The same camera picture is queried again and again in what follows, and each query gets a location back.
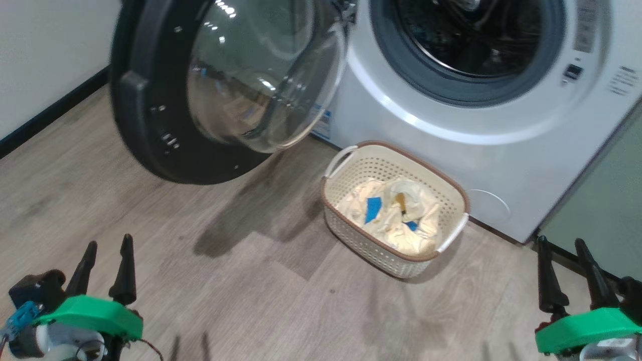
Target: wooden floor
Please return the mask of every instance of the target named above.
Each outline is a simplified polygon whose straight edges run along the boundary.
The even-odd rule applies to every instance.
[[[123,146],[102,89],[0,160],[0,290],[70,276],[96,240],[89,294],[107,297],[131,233],[134,308],[166,360],[545,359],[535,252],[469,224],[418,279],[392,279],[324,224],[319,182],[336,151],[296,148],[225,184],[164,182]],[[569,310],[588,310],[584,279],[557,272]],[[123,354],[156,359],[144,344]]]

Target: blue cloth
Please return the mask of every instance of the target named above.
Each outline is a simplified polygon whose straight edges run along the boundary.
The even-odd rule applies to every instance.
[[[381,197],[368,198],[368,208],[365,212],[365,223],[368,224],[371,220],[377,218],[379,211],[381,211]]]
[[[416,230],[417,230],[417,227],[419,226],[419,224],[417,224],[416,222],[413,222],[413,221],[410,221],[410,222],[405,223],[405,224],[406,224],[406,225],[408,226],[408,228],[410,228],[410,230],[411,230],[411,231],[413,231],[413,232],[414,232],[414,231],[416,231]]]

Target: white basket handle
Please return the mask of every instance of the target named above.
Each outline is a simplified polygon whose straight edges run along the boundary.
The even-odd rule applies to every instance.
[[[450,243],[452,243],[455,240],[455,238],[457,238],[457,236],[464,230],[464,227],[468,223],[468,218],[469,218],[468,213],[464,213],[462,215],[461,219],[459,219],[459,223],[457,223],[457,226],[455,226],[455,229],[453,229],[453,231],[450,233],[450,236],[448,236],[448,238],[444,241],[444,243],[442,243],[442,245],[439,246],[439,248],[437,249],[437,252],[443,253],[446,250],[446,248],[450,246]]]
[[[339,161],[341,161],[343,157],[354,152],[357,149],[359,149],[358,146],[351,145],[342,149],[341,152],[338,152],[337,155],[334,158],[332,158],[332,161],[330,161],[330,164],[327,165],[327,168],[325,169],[324,177],[329,178],[330,174],[334,172],[334,169],[336,168],[336,165],[339,163]]]

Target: green 3d-printed part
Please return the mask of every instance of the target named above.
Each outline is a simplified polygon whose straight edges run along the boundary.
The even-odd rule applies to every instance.
[[[539,352],[559,355],[578,346],[635,333],[642,333],[642,326],[629,319],[619,308],[605,307],[559,319],[539,330],[535,334],[535,343]]]
[[[37,324],[51,322],[118,336],[125,342],[143,337],[143,320],[134,312],[122,304],[87,295],[70,297],[54,312],[34,320]]]

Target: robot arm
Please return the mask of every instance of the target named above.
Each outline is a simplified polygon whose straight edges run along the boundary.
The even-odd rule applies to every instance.
[[[98,245],[91,242],[63,291],[59,270],[29,275],[9,291],[17,311],[2,334],[17,358],[119,361],[123,346],[141,340],[143,319],[126,306],[136,300],[134,243],[126,234],[121,264],[109,290],[113,301],[87,296]]]
[[[535,330],[537,349],[560,360],[640,359],[642,334],[642,283],[625,277],[620,282],[624,300],[620,302],[602,270],[580,238],[575,248],[585,270],[591,294],[591,311],[569,315],[564,307],[568,297],[562,292],[553,270],[552,253],[546,237],[537,240],[539,251],[539,308],[550,313],[550,322]]]

